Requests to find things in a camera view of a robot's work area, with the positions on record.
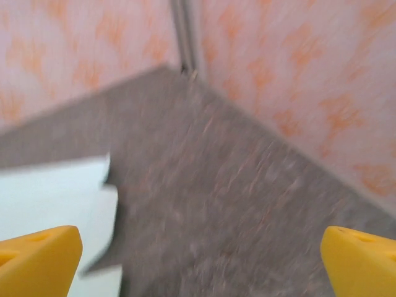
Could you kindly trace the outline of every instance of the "white paper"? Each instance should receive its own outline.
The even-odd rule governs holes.
[[[68,297],[117,297],[122,267],[81,277],[113,237],[118,193],[104,186],[109,156],[0,171],[0,241],[63,225],[78,227],[83,253]]]

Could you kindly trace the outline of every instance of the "patterned wallpaper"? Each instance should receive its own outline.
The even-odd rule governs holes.
[[[395,0],[200,0],[199,22],[212,85],[396,202]]]
[[[0,0],[0,129],[178,55],[168,1]]]

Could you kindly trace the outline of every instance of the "orange floral pattern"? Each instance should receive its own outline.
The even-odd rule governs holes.
[[[396,0],[201,0],[207,80],[341,178],[396,202]]]
[[[179,64],[168,1],[0,4],[0,128],[161,62]]]

